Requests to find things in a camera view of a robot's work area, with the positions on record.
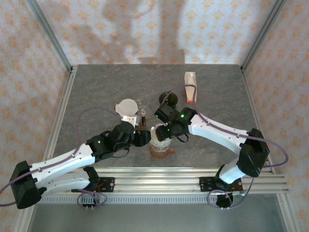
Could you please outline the white paper coffee filter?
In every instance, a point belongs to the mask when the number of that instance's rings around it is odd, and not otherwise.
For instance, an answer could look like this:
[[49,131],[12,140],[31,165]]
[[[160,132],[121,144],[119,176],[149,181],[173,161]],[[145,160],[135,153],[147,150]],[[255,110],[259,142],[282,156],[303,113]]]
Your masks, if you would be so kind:
[[124,99],[115,105],[115,111],[121,117],[136,115],[138,110],[137,103],[133,99]]
[[150,144],[154,145],[156,147],[166,147],[171,144],[172,140],[170,138],[167,138],[163,141],[159,141],[158,137],[156,135],[156,129],[160,126],[164,126],[164,124],[156,124],[154,127],[151,127],[150,133],[151,133],[151,140]]

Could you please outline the clear glass cup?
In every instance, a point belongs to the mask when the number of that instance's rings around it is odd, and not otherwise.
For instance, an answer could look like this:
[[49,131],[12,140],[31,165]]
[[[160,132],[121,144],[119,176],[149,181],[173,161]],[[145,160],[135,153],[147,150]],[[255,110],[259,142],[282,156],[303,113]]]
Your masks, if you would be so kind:
[[171,140],[162,143],[150,142],[150,154],[153,156],[163,157],[170,152]]

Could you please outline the clear glass server brown handle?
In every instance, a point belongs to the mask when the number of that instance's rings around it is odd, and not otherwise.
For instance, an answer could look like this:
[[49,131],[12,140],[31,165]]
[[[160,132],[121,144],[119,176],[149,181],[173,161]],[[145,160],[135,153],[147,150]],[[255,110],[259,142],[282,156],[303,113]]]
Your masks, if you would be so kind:
[[147,112],[148,112],[148,106],[149,106],[149,98],[145,95],[139,95],[135,102],[138,106],[138,114],[140,116],[140,124],[142,127],[146,127],[146,119],[147,119]]

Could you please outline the dark green coffee dripper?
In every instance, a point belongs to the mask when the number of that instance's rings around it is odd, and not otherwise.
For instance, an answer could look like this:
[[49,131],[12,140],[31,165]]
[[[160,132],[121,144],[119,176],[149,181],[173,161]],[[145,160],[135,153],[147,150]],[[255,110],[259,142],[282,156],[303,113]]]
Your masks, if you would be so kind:
[[169,91],[166,91],[160,94],[159,96],[159,103],[162,104],[163,102],[166,103],[171,108],[175,109],[178,103],[178,97],[176,94],[174,93],[169,94]]

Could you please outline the beige coffee filter pack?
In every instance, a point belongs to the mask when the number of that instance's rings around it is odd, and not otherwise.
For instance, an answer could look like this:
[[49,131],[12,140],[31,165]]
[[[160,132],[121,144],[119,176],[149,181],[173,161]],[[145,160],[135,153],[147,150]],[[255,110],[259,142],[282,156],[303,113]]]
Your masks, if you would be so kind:
[[185,72],[184,74],[185,91],[187,103],[193,103],[197,100],[197,96],[193,97],[195,87],[197,87],[197,78],[195,72]]

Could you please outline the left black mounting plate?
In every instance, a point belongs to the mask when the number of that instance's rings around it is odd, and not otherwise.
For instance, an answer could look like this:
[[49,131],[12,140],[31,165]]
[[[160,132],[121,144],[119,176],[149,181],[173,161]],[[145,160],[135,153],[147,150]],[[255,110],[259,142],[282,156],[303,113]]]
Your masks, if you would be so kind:
[[113,192],[115,185],[114,177],[100,177],[99,180],[91,182],[84,190],[94,192]]

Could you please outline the black mounting plate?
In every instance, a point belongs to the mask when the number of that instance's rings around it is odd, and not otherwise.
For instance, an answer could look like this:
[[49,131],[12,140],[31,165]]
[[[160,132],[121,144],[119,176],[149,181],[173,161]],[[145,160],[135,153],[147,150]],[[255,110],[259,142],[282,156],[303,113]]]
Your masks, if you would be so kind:
[[225,192],[243,191],[241,179],[236,179],[231,184],[227,184],[218,177],[200,177],[199,186],[201,192],[210,192],[212,190],[222,190]]
[[99,180],[91,182],[84,190],[94,192],[113,192],[115,185],[114,177],[100,177]]

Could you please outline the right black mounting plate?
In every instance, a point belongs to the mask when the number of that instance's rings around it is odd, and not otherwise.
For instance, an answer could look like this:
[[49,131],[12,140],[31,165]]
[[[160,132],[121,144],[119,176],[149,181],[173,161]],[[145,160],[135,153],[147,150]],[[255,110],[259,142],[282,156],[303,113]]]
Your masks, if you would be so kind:
[[210,192],[212,190],[222,190],[225,192],[243,191],[241,179],[236,179],[231,184],[227,184],[218,177],[200,177],[199,186],[201,192]]

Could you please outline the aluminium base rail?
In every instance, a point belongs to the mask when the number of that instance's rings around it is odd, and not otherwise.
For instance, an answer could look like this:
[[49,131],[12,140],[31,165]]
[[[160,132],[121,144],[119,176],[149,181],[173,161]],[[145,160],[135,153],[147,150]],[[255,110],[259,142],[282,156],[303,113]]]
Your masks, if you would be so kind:
[[[100,177],[114,177],[114,194],[202,194],[199,178],[215,176],[216,169],[180,167],[95,167]],[[283,174],[263,170],[254,179],[251,194],[288,193]]]

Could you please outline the aluminium side rail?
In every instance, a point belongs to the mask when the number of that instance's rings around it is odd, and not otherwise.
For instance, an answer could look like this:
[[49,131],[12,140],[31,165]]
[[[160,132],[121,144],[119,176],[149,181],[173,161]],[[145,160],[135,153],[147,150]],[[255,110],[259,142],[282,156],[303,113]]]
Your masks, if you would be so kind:
[[[251,95],[249,84],[248,84],[248,81],[246,79],[245,73],[242,73],[242,77],[243,77],[243,81],[244,81],[246,91],[247,91],[247,94],[248,94],[248,98],[249,98],[250,106],[251,106],[251,109],[252,109],[256,128],[259,129],[260,131],[262,131],[261,126],[260,126],[260,122],[259,122],[259,118],[258,118],[258,115],[257,115],[257,112],[256,112],[256,108],[255,108],[255,105],[254,105],[254,102],[253,102],[253,97]],[[267,171],[267,172],[270,172],[272,174],[276,173],[275,169],[273,167],[263,168],[263,171],[265,171],[265,172]]]
[[65,115],[65,111],[67,108],[67,104],[69,101],[71,89],[74,83],[77,70],[78,70],[78,66],[73,66],[65,82],[65,85],[64,85],[64,88],[61,94],[60,102],[58,105],[58,109],[56,112],[56,117],[53,122],[52,130],[49,136],[49,140],[48,140],[42,161],[49,160],[53,157],[57,139],[60,133],[62,121]]

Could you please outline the aluminium frame post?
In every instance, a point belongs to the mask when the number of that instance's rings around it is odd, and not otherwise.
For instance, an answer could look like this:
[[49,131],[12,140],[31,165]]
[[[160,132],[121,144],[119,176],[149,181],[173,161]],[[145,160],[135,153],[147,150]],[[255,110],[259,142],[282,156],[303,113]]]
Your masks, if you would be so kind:
[[52,47],[55,49],[60,61],[62,62],[65,69],[69,72],[72,71],[72,65],[70,64],[62,46],[60,45],[51,25],[49,24],[46,16],[44,15],[41,7],[39,6],[37,0],[26,0],[28,6],[32,10],[34,16],[36,17],[38,23],[43,29],[45,35],[49,39]]
[[276,21],[276,18],[280,14],[283,6],[285,5],[287,0],[276,0],[274,6],[272,7],[269,15],[267,16],[260,32],[258,33],[253,45],[251,46],[243,64],[240,66],[241,72],[245,73],[248,69],[251,61],[255,57],[258,52],[260,46],[262,45],[264,39],[266,38],[268,32],[270,31],[272,25]]

